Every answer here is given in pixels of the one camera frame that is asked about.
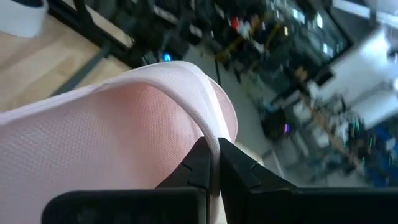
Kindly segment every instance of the white wall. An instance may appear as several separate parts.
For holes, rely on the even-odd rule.
[[[349,104],[365,91],[386,80],[398,78],[398,64],[388,61],[387,30],[375,30],[364,42],[354,46],[331,66],[335,78],[321,87],[324,98],[340,93]],[[379,91],[353,108],[361,114],[367,127],[398,111],[397,94]]]

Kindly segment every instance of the wooden floor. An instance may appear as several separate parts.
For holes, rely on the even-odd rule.
[[[91,11],[95,22],[121,42],[130,40],[117,27]],[[26,39],[0,33],[0,111],[47,98],[92,58],[99,48],[52,16],[42,33]],[[80,83],[100,82],[130,68],[109,57]]]

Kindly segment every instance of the pink mesh fabric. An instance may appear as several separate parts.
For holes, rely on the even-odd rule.
[[[224,91],[187,62],[131,70],[0,114],[0,223],[40,223],[71,190],[153,189],[205,136],[218,206],[217,137],[236,137]]]

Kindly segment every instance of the blue light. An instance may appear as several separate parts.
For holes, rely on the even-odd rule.
[[[171,62],[172,61],[172,56],[170,54],[168,54],[168,53],[164,53],[163,54],[163,60],[165,62]]]

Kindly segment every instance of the red object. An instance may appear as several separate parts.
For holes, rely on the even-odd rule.
[[[233,17],[231,19],[231,27],[236,30],[239,28],[239,18],[238,17]]]

